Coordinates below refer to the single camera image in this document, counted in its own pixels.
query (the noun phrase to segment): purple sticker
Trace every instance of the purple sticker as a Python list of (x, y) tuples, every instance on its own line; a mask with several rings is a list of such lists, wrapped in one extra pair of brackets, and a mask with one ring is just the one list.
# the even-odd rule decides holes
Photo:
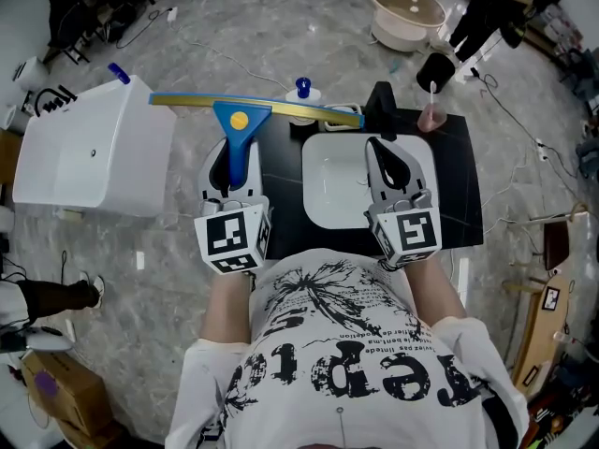
[(54, 398), (58, 394), (58, 386), (48, 372), (41, 370), (34, 376), (34, 381), (36, 382), (37, 389), (46, 396)]

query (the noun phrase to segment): black trash bin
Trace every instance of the black trash bin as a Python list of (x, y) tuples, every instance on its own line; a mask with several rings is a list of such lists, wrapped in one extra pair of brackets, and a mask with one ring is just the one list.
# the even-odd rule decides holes
[(416, 74), (416, 81), (422, 90), (426, 92), (431, 91), (431, 82), (434, 81), (437, 85), (435, 93), (438, 94), (446, 83), (451, 80), (454, 73), (456, 73), (456, 67), (449, 58), (442, 53), (431, 53), (422, 68), (420, 68), (420, 71)]

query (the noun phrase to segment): black countertop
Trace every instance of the black countertop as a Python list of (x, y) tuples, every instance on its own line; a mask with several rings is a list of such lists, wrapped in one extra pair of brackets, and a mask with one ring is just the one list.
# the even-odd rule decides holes
[[(364, 114), (365, 132), (415, 135), (432, 149), (439, 188), (439, 211), (443, 248), (461, 248), (483, 243), (482, 210), (468, 125), (462, 116), (448, 115), (447, 122), (429, 134), (417, 129), (420, 110), (397, 109), (391, 87), (376, 84)], [(258, 131), (264, 194), (272, 208), (272, 232), (267, 257), (283, 259), (312, 248), (369, 256), (382, 255), (374, 235), (367, 228), (325, 229), (303, 208), (301, 149), (316, 129), (288, 124), (272, 116)]]

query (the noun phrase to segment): sink basin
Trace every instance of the sink basin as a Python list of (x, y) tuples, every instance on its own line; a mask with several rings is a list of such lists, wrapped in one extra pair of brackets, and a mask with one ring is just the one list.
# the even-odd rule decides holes
[[(376, 134), (317, 133), (301, 151), (303, 206), (308, 217), (326, 229), (367, 228), (364, 211), (373, 203), (367, 183), (366, 141)], [(398, 135), (395, 140), (420, 162), (433, 206), (439, 191), (432, 151), (422, 138)]]
[(98, 86), (29, 121), (13, 189), (17, 203), (155, 216), (164, 204), (176, 115), (148, 104), (138, 77)]

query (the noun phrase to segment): tiled floor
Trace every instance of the tiled floor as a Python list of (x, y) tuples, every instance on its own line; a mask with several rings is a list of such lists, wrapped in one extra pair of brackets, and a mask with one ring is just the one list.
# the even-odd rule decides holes
[[(80, 92), (112, 80), (107, 65), (117, 62), (156, 91), (282, 96), (277, 84), (252, 78), (230, 60), (187, 43), (200, 41), (287, 87), (299, 76), (310, 77), (327, 103), (364, 104), (379, 80), (391, 82), (400, 107), (422, 108), (428, 98), (415, 81), (424, 55), (398, 54), (371, 44), (369, 0), (156, 1), (155, 8), (179, 8), (175, 24), (182, 30), (168, 28), (163, 16), (124, 50), (96, 42), (88, 50), (92, 61), (88, 65), (74, 66), (60, 57), (53, 65), (51, 83)], [(449, 27), (455, 26), (465, 0), (439, 1), (451, 10)], [(145, 25), (153, 9), (148, 8), (126, 36)], [(487, 48), (497, 38), (493, 36)], [(468, 67), (440, 99), (448, 112), (467, 119), (482, 201), (503, 190), (514, 175), (512, 187), (485, 206), (485, 227), (491, 228), (498, 218), (524, 220), (569, 211), (577, 198), (547, 163), (539, 162), (530, 140), (484, 85), (463, 77)], [(584, 111), (558, 82), (558, 72), (548, 59), (527, 45), (511, 50), (501, 42), (478, 67), (497, 79), (494, 93), (502, 103), (573, 168)], [(79, 339), (77, 354), (105, 379), (117, 416), (153, 441), (162, 441), (168, 431), (183, 352), (197, 336), (210, 291), (209, 271), (202, 265), (193, 228), (198, 213), (196, 177), (204, 157), (222, 137), (210, 110), (175, 111), (179, 118), (163, 214), (151, 220), (88, 214), (82, 223), (70, 223), (54, 218), (51, 209), (19, 206), (12, 238), (15, 257), (31, 278), (58, 281), (61, 251), (67, 250), (68, 281), (75, 281), (80, 269), (106, 279), (102, 309), (70, 316)], [(569, 178), (551, 156), (578, 197), (594, 205), (596, 183)], [(513, 173), (514, 166), (524, 162), (526, 166)], [(570, 228), (572, 255), (563, 273), (577, 281), (568, 319), (572, 334), (581, 337), (597, 294), (597, 222), (579, 217)], [(540, 230), (533, 226), (530, 232), (540, 246)], [(522, 277), (522, 271), (509, 263), (530, 260), (532, 247), (522, 230), (499, 222), (483, 246), (453, 252), (453, 283), (458, 285), (461, 279), (468, 312), (487, 324), (502, 355), (519, 308), (508, 366), (519, 346), (527, 298), (507, 294), (501, 282)], [(145, 253), (144, 270), (137, 270), (136, 251)], [(449, 253), (442, 258), (449, 273)], [(460, 278), (462, 258), (469, 259), (469, 273)], [(52, 322), (64, 327), (62, 316)]]

